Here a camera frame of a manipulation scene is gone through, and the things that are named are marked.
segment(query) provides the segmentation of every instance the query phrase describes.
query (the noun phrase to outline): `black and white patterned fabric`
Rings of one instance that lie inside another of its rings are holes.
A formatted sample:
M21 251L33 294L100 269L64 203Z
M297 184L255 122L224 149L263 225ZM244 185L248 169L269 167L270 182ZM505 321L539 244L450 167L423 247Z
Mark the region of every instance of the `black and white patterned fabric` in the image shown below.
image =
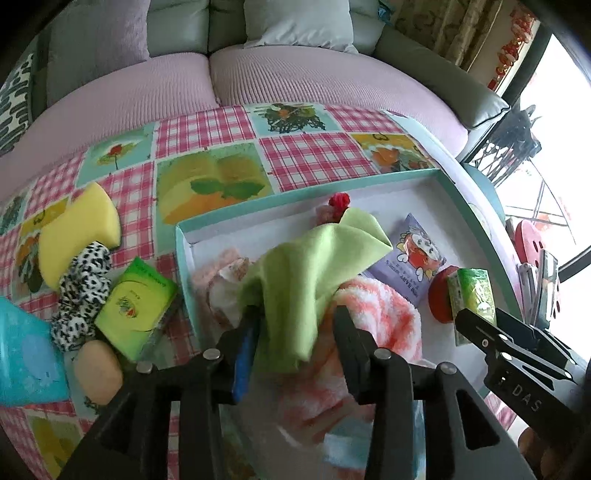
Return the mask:
M51 319L51 339L62 351L80 348L86 337L95 335L95 317L106 303L112 268L109 249L92 242L74 257L60 279L60 310Z
M0 156L11 151L29 128L31 68L34 54L15 68L0 89Z

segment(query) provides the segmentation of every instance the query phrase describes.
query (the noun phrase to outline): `metal screw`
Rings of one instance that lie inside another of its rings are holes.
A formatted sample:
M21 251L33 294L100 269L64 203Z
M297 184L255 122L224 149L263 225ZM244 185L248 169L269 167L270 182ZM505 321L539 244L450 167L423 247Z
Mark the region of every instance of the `metal screw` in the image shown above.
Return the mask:
M137 373L140 373L142 375L148 375L150 373L152 373L152 369L154 368L154 364L152 362L138 362L138 364L135 366L135 370L137 371Z
M205 360L217 360L222 356L222 353L217 348L208 348L203 352L203 358Z
M392 358L392 352L387 348L378 348L374 351L374 357L378 360L390 360Z
M457 367L454 364L451 364L450 362L440 363L439 368L446 375L453 375L454 373L457 372Z

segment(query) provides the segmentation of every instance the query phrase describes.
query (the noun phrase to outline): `green packet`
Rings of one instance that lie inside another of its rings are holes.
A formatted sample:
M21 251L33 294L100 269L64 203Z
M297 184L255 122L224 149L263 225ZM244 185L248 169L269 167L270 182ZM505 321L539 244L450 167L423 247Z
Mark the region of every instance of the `green packet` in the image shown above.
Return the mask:
M469 309L496 326L495 300L486 270L460 268L447 278L447 287L454 320L460 310ZM470 343L455 327L454 323L456 345Z
M177 284L136 257L96 318L96 326L128 360L136 362L159 340L177 301Z

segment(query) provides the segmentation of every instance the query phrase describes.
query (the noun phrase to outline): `purple packet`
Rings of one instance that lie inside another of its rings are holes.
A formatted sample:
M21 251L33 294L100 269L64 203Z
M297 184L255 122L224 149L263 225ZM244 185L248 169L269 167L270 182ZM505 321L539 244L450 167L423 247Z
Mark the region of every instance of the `purple packet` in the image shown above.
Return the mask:
M389 238L394 249L363 275L392 287L416 307L446 260L412 213Z

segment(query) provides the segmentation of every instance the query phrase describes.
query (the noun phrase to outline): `ribbed pink cushion cover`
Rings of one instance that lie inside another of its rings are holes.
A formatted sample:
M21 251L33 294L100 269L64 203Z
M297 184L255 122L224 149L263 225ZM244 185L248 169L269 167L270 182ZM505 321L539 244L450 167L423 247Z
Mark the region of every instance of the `ribbed pink cushion cover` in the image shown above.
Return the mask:
M26 180L104 138L217 107L207 57L156 57L98 78L45 110L0 158L0 200Z
M398 112L426 127L453 156L467 130L433 92L405 73L365 55L326 48L228 47L210 58L222 105L318 102Z

